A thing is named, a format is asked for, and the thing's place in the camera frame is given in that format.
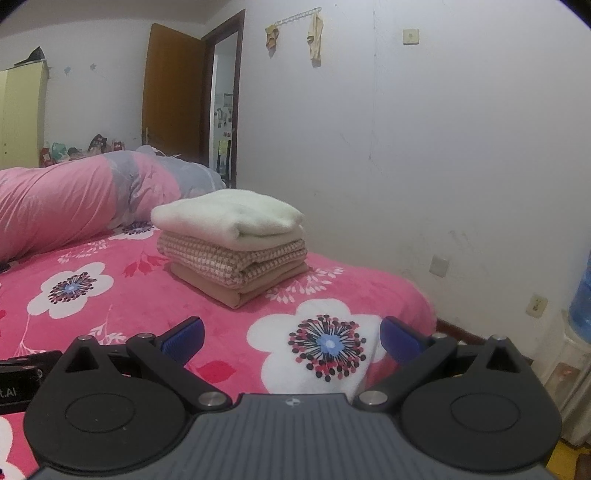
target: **wall switch plate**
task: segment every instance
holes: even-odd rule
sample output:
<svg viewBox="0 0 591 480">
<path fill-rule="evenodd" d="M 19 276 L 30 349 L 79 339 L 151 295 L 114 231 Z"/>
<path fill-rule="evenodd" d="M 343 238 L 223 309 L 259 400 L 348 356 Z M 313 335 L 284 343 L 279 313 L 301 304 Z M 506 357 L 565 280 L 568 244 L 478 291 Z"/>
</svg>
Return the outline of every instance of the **wall switch plate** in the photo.
<svg viewBox="0 0 591 480">
<path fill-rule="evenodd" d="M 404 45 L 418 45 L 418 28 L 407 28 L 402 31 Z"/>
<path fill-rule="evenodd" d="M 429 268 L 429 272 L 431 272 L 433 275 L 443 278 L 447 275 L 448 268 L 449 260 L 441 258 L 438 255 L 433 255 L 433 260 L 431 260 L 431 267 Z"/>
<path fill-rule="evenodd" d="M 540 318 L 544 314 L 544 310 L 548 305 L 548 299 L 538 294 L 533 294 L 530 299 L 530 304 L 525 309 L 525 312 L 530 317 L 535 319 Z"/>
</svg>

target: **red leaf print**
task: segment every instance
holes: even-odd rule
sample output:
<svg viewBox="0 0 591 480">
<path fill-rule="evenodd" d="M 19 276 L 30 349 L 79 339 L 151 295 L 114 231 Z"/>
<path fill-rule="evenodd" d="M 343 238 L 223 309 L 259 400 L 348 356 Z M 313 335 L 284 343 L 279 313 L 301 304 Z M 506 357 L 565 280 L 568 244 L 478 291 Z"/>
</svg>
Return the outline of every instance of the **red leaf print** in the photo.
<svg viewBox="0 0 591 480">
<path fill-rule="evenodd" d="M 138 263 L 137 262 L 133 262 L 132 264 L 127 265 L 127 267 L 125 267 L 125 270 L 123 270 L 123 274 L 126 277 L 133 277 L 135 270 L 138 268 Z"/>
<path fill-rule="evenodd" d="M 148 259 L 148 262 L 150 262 L 155 267 L 159 267 L 168 261 L 168 258 L 155 257 L 153 255 L 146 255 L 146 258 Z"/>
<path fill-rule="evenodd" d="M 148 274 L 152 271 L 152 266 L 148 262 L 140 260 L 138 270 L 143 274 Z"/>
<path fill-rule="evenodd" d="M 202 367 L 199 367 L 197 369 L 197 373 L 206 382 L 215 384 L 230 378 L 234 373 L 236 373 L 236 369 L 222 360 L 214 360 L 212 362 L 206 363 Z"/>
</svg>

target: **bed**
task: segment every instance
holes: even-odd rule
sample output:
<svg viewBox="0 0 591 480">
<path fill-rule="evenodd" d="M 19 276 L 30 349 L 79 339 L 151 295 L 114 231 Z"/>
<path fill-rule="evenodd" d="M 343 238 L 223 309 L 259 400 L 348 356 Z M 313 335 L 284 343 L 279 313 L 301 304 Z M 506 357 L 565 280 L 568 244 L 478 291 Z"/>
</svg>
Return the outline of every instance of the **bed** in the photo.
<svg viewBox="0 0 591 480">
<path fill-rule="evenodd" d="M 0 358 L 63 351 L 81 334 L 103 345 L 124 343 L 196 315 L 206 339 L 187 368 L 232 398 L 241 392 L 352 398 L 395 368 L 379 342 L 384 316 L 434 331 L 431 306 L 410 282 L 315 254 L 308 273 L 231 310 L 168 272 L 156 250 L 160 233 L 136 222 L 12 262 L 0 274 Z M 345 361 L 320 362 L 326 352 L 342 353 Z M 22 414 L 0 417 L 1 475 L 18 480 L 36 466 Z"/>
</svg>

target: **black device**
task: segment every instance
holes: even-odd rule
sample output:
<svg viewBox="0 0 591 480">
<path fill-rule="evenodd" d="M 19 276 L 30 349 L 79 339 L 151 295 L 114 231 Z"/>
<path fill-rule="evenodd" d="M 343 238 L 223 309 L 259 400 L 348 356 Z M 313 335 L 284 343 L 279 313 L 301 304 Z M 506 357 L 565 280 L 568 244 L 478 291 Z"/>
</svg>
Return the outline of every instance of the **black device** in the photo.
<svg viewBox="0 0 591 480">
<path fill-rule="evenodd" d="M 63 355 L 9 359 L 0 391 L 15 395 L 0 413 L 26 408 L 35 480 L 553 478 L 543 465 L 560 415 L 510 340 L 462 346 L 393 317 L 380 336 L 403 367 L 352 405 L 342 394 L 232 404 L 183 368 L 204 340 L 192 317 L 121 346 L 83 335 Z"/>
</svg>

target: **checkered folded blanket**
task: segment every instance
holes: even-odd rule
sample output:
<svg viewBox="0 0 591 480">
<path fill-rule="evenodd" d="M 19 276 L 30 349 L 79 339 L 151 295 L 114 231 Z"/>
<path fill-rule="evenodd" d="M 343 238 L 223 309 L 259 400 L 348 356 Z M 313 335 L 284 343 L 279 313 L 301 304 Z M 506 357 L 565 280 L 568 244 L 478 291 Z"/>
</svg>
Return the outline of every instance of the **checkered folded blanket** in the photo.
<svg viewBox="0 0 591 480">
<path fill-rule="evenodd" d="M 204 240 L 162 232 L 158 251 L 226 288 L 243 288 L 261 275 L 308 254 L 303 239 L 266 250 L 235 252 Z"/>
</svg>

